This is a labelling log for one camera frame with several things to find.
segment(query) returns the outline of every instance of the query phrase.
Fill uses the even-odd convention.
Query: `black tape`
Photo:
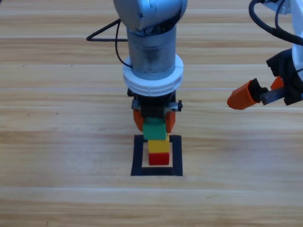
[[[143,145],[147,140],[143,135],[135,135],[131,176],[183,176],[182,137],[171,135],[169,141],[172,143],[173,167],[142,167]]]

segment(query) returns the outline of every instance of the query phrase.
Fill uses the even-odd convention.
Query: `wood grain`
[[[85,41],[117,18],[113,2],[3,0],[0,226],[303,226],[303,104],[226,104],[250,79],[269,87],[265,61],[291,48],[251,21],[248,4],[189,1],[178,26],[184,110],[173,132],[184,177],[131,177],[140,132],[122,66],[113,44]],[[273,25],[273,12],[257,11]],[[292,30],[290,16],[280,22]],[[126,58],[127,44],[119,52]]]

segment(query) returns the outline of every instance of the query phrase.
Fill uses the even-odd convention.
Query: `stacked lego bricks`
[[[143,118],[141,111],[134,110],[134,121],[144,139],[148,141],[148,156],[151,166],[169,165],[169,134],[175,121],[176,112],[167,112],[164,119]]]

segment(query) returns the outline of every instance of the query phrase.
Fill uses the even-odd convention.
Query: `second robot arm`
[[[276,80],[271,86],[271,91],[261,87],[257,79],[233,91],[227,104],[233,109],[243,110],[254,104],[262,102],[267,105],[278,99],[284,98],[286,105],[291,105],[303,100],[303,0],[253,0],[253,3],[262,3],[280,14],[292,14],[293,28],[297,36],[287,36],[279,26],[277,28],[262,25],[261,27],[272,32],[271,34],[293,42],[293,48],[283,51],[267,60]]]

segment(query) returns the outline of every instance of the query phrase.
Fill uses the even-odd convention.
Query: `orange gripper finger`
[[[141,115],[141,111],[134,110],[134,122],[136,123],[138,129],[143,131],[144,118]]]
[[[176,122],[176,112],[167,112],[166,113],[166,132],[171,133]]]
[[[250,95],[250,91],[248,89],[251,80],[244,84],[242,87],[234,90],[232,95],[227,100],[227,105],[236,110],[244,110],[258,102],[254,101]]]
[[[276,90],[282,87],[284,87],[284,82],[280,76],[277,76],[270,88]]]

